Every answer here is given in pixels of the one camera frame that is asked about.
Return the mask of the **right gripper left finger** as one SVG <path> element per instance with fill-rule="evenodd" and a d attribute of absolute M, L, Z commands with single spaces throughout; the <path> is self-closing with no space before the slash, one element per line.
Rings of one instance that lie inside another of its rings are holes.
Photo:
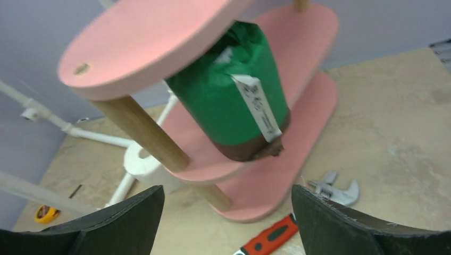
<path fill-rule="evenodd" d="M 150 254 L 164 207 L 161 185 L 39 232 L 1 230 L 1 254 Z"/>

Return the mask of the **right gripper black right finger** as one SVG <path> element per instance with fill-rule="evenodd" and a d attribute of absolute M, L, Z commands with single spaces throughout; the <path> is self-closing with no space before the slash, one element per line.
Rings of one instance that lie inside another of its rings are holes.
<path fill-rule="evenodd" d="M 306 254 L 450 254 L 450 231 L 404 226 L 318 197 L 301 185 L 291 203 Z"/>

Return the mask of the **green paper roll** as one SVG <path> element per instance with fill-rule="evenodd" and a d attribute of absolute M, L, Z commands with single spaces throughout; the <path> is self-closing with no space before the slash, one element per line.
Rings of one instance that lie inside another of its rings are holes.
<path fill-rule="evenodd" d="M 227 158 L 248 162 L 283 151 L 290 109 L 257 24 L 234 22 L 204 55 L 166 82 Z"/>

